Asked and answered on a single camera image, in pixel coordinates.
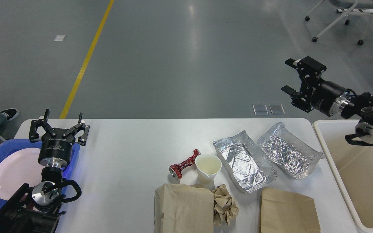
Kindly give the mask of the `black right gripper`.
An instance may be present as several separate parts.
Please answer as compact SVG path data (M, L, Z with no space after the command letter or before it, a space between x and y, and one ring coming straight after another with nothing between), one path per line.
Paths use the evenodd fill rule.
M328 117L337 112L337 99L348 98L350 91L340 85L322 79L327 67L312 57L303 59L287 59L285 64L296 69L301 80L300 91L288 85L281 90L291 97L291 104L304 112L313 109L320 111Z

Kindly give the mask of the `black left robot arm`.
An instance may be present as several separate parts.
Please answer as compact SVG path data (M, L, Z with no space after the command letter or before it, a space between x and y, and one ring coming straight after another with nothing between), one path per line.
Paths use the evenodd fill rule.
M31 187L24 183L0 208L0 233L54 233L65 203L76 201L82 190L74 180L63 176L72 164L73 146L85 146L90 126L79 113L71 128L53 128L48 123L49 109L43 118L31 121L29 141L41 142L38 163L43 166L41 181Z

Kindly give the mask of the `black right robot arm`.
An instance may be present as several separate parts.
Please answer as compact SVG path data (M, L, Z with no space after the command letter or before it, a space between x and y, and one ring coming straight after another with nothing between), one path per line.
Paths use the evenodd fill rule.
M303 59L287 59L285 64L296 69L301 80L300 90L283 86L282 91L292 99L292 105L305 112L316 109L327 116L339 115L349 119L360 117L354 134L345 136L348 144L373 146L373 95L365 92L357 95L354 90L344 88L322 78L326 66L307 56Z

